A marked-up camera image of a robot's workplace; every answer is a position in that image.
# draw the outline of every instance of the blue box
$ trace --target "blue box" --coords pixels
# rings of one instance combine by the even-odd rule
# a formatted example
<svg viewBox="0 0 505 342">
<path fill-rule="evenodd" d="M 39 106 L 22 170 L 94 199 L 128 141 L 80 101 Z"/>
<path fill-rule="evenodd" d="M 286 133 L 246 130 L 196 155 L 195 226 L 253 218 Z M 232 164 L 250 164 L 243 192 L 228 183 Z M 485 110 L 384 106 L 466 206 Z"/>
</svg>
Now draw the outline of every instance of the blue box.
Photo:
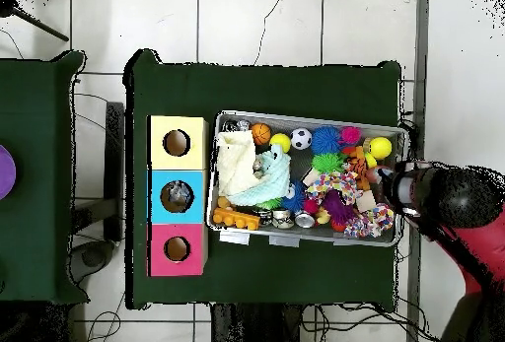
<svg viewBox="0 0 505 342">
<path fill-rule="evenodd" d="M 202 224 L 204 223 L 206 180 L 205 171 L 152 171 L 151 223 L 153 225 Z M 181 213 L 167 210 L 161 199 L 163 188 L 171 181 L 185 182 L 191 189 L 193 199 Z"/>
</svg>

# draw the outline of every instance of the green cloth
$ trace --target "green cloth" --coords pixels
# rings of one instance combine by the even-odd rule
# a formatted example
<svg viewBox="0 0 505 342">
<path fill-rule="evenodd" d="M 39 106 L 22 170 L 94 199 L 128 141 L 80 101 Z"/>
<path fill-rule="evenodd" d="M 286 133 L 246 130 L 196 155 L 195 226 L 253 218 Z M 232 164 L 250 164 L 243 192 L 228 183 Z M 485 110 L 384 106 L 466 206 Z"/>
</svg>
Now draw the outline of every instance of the green cloth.
<svg viewBox="0 0 505 342">
<path fill-rule="evenodd" d="M 293 248 L 255 235 L 247 246 L 219 241 L 218 233 L 209 232 L 203 276 L 148 277 L 146 116 L 202 116 L 211 133 L 223 109 L 396 126 L 399 76 L 395 62 L 380 68 L 163 65 L 150 50 L 138 51 L 124 76 L 133 85 L 128 109 L 134 104 L 133 279 L 126 287 L 133 305 L 376 302 L 392 310 L 394 246 L 301 240 Z"/>
<path fill-rule="evenodd" d="M 0 301 L 81 303 L 67 275 L 72 186 L 72 76 L 84 55 L 0 60 L 0 145 L 17 169 L 0 200 Z"/>
</svg>

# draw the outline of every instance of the yellow box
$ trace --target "yellow box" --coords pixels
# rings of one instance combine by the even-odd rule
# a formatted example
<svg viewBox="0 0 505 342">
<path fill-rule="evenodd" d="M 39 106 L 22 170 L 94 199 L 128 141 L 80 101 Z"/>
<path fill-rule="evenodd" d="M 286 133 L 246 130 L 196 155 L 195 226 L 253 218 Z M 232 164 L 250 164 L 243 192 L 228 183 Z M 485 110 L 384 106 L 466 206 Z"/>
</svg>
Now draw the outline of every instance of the yellow box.
<svg viewBox="0 0 505 342">
<path fill-rule="evenodd" d="M 208 169 L 209 125 L 203 117 L 150 116 L 150 118 L 151 137 L 148 145 L 151 145 L 153 170 Z"/>
</svg>

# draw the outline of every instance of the stacked boxes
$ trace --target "stacked boxes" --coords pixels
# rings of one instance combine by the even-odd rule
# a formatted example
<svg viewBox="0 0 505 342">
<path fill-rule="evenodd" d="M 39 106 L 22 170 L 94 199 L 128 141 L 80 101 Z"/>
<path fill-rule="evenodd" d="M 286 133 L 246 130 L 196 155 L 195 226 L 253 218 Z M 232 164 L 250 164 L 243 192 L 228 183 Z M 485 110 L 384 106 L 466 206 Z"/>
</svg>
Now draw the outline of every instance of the stacked boxes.
<svg viewBox="0 0 505 342">
<path fill-rule="evenodd" d="M 201 117 L 153 115 L 147 121 L 148 275 L 201 275 L 207 260 L 208 124 Z M 169 195 L 182 183 L 189 201 L 174 203 Z"/>
</svg>

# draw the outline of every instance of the soccer ball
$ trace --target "soccer ball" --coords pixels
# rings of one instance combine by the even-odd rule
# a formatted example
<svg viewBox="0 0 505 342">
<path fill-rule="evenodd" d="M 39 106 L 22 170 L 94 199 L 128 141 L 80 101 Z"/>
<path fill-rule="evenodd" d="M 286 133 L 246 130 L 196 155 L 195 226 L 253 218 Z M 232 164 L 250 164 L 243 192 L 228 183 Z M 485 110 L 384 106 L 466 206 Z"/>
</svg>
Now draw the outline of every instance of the soccer ball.
<svg viewBox="0 0 505 342">
<path fill-rule="evenodd" d="M 291 132 L 291 146 L 295 149 L 307 149 L 312 143 L 312 133 L 301 127 Z"/>
</svg>

